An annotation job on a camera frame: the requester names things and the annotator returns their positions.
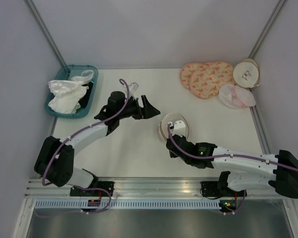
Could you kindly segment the round mesh laundry bag glasses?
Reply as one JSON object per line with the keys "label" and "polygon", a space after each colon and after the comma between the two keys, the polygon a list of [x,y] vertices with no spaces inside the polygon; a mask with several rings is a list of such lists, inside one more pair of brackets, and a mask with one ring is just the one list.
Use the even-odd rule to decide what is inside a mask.
{"label": "round mesh laundry bag glasses", "polygon": [[188,139],[189,125],[184,116],[179,113],[166,114],[158,125],[158,138],[161,142],[166,143],[169,138],[168,126],[170,126],[171,135],[185,136]]}

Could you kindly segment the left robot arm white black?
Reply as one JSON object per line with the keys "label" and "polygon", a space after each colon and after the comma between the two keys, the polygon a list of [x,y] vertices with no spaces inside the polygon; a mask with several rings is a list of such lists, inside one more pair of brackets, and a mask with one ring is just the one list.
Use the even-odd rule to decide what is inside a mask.
{"label": "left robot arm white black", "polygon": [[98,178],[85,169],[76,168],[75,157],[94,141],[111,134],[119,126],[120,120],[129,117],[150,119],[160,114],[145,95],[141,96],[141,100],[143,104],[140,106],[137,98],[114,91],[94,117],[93,124],[68,137],[47,137],[34,165],[34,171],[42,177],[42,184],[57,187],[68,184],[80,188],[87,196],[94,196],[98,192]]}

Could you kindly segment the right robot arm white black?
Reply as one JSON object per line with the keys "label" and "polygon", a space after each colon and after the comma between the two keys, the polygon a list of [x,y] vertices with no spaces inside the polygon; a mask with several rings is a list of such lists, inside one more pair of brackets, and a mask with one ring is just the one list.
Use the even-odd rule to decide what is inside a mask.
{"label": "right robot arm white black", "polygon": [[217,191],[223,196],[273,189],[278,195],[298,199],[298,160],[289,151],[252,155],[207,142],[193,144],[179,135],[169,137],[166,147],[171,158],[179,157],[192,167],[220,170]]}

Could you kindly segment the floral heart laundry bag back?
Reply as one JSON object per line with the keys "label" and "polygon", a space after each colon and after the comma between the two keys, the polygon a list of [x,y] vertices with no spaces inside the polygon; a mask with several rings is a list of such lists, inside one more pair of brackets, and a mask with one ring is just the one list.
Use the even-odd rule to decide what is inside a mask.
{"label": "floral heart laundry bag back", "polygon": [[210,69],[211,72],[219,73],[221,68],[225,67],[227,62],[213,61],[213,62],[191,62],[182,67],[180,70],[180,80],[186,89],[189,89],[189,83],[195,72],[205,71]]}

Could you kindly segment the floral heart laundry bag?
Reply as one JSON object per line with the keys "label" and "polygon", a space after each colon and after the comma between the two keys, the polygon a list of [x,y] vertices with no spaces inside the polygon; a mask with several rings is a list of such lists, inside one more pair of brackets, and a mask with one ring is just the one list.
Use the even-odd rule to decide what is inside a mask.
{"label": "floral heart laundry bag", "polygon": [[189,89],[189,83],[195,72],[205,71],[210,69],[211,72],[219,73],[221,68],[225,67],[227,62],[213,61],[213,62],[191,62],[182,67],[180,70],[180,80],[186,89]]}
{"label": "floral heart laundry bag", "polygon": [[193,73],[189,89],[195,96],[209,99],[216,96],[224,85],[234,84],[232,73],[233,66],[227,62],[205,63]]}

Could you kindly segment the floral heart laundry bag front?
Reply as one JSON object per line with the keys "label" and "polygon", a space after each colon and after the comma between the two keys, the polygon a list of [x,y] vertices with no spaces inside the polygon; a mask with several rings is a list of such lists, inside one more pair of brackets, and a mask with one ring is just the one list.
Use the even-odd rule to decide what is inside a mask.
{"label": "floral heart laundry bag front", "polygon": [[234,84],[232,73],[233,66],[227,62],[205,63],[193,73],[189,89],[195,96],[209,99],[216,96],[224,85]]}

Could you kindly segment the white mesh bag pink trim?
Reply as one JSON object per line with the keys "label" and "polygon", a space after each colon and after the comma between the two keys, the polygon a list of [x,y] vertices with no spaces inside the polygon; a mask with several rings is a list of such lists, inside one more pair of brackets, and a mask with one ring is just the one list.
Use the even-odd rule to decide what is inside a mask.
{"label": "white mesh bag pink trim", "polygon": [[256,105],[253,94],[237,85],[227,84],[220,88],[219,99],[227,107],[244,109]]}

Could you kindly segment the white bra in basket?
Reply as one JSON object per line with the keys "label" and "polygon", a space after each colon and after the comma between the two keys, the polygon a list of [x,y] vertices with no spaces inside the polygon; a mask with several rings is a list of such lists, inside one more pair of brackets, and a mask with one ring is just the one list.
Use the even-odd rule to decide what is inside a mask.
{"label": "white bra in basket", "polygon": [[73,70],[69,76],[62,79],[55,79],[48,82],[50,92],[54,98],[48,106],[56,113],[74,114],[82,107],[80,100],[90,89],[89,83],[92,82],[94,71]]}

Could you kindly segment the round mesh bag at corner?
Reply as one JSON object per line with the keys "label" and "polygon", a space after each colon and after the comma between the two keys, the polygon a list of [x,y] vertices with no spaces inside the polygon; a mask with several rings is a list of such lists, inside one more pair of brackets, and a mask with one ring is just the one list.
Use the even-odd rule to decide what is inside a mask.
{"label": "round mesh bag at corner", "polygon": [[260,85],[259,66],[253,59],[244,59],[233,69],[235,83],[245,89],[251,89]]}

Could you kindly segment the black garment in basket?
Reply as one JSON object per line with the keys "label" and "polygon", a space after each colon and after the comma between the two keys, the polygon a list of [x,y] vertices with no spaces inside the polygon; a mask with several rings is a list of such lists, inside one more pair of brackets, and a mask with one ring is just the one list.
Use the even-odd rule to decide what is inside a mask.
{"label": "black garment in basket", "polygon": [[83,85],[84,87],[87,87],[87,90],[86,90],[86,94],[78,102],[81,108],[85,109],[87,107],[91,92],[93,90],[93,85],[94,85],[93,82],[89,82],[88,84]]}

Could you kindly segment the teal plastic basket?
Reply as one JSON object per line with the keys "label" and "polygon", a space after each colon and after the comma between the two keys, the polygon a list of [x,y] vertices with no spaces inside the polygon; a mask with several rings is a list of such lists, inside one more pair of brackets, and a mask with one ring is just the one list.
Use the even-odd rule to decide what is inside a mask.
{"label": "teal plastic basket", "polygon": [[46,112],[56,118],[79,119],[91,108],[98,70],[91,65],[67,65],[48,82]]}

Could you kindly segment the aluminium rail front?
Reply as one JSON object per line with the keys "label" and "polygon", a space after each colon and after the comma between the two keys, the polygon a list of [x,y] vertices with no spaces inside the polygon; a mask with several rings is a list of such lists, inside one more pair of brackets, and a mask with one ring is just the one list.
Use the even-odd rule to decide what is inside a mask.
{"label": "aluminium rail front", "polygon": [[[114,182],[115,199],[198,199],[201,181],[215,178],[100,178]],[[70,185],[43,186],[40,179],[31,179],[25,195],[32,198],[69,198]]]}

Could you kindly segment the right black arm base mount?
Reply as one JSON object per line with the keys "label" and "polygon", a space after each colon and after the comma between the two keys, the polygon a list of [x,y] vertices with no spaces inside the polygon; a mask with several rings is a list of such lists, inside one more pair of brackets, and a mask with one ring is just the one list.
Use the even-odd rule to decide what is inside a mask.
{"label": "right black arm base mount", "polygon": [[202,181],[200,182],[200,194],[207,199],[215,200],[222,197],[229,196],[227,192],[221,191],[218,188],[217,181]]}

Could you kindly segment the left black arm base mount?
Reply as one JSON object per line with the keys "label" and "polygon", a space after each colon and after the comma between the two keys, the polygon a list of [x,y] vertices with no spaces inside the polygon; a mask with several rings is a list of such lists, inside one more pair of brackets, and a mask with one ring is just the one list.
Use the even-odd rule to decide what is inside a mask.
{"label": "left black arm base mount", "polygon": [[72,187],[71,197],[109,197],[113,195],[115,183],[113,181],[98,181],[91,185],[90,190]]}

